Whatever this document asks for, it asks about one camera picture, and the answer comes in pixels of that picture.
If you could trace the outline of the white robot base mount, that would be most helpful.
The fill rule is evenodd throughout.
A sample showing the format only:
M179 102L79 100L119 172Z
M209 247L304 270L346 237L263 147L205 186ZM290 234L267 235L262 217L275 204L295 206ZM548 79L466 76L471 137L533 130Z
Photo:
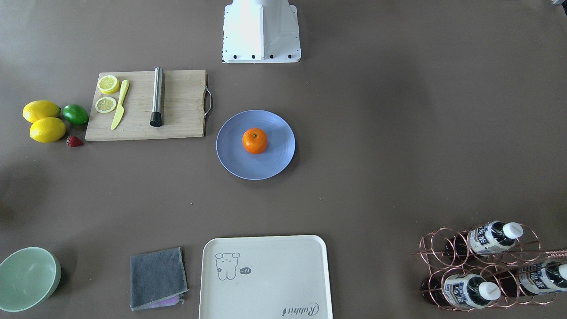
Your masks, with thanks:
M223 63L294 63L302 58L296 6L234 0L224 8Z

